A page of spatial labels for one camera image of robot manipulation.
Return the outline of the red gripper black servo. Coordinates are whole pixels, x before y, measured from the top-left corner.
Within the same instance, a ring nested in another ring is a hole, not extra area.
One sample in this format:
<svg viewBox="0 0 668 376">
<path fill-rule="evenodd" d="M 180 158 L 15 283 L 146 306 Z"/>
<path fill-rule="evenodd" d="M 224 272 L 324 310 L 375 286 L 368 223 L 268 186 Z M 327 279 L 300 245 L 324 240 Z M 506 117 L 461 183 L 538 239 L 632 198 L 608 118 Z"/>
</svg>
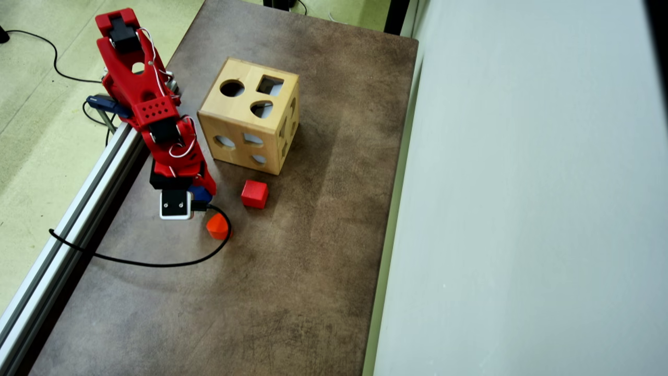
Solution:
<svg viewBox="0 0 668 376">
<path fill-rule="evenodd" d="M 217 194 L 217 185 L 196 137 L 162 144 L 150 137 L 149 150 L 153 156 L 149 181 L 155 190 L 186 190 L 191 186 L 202 186 L 208 194 Z"/>
</svg>

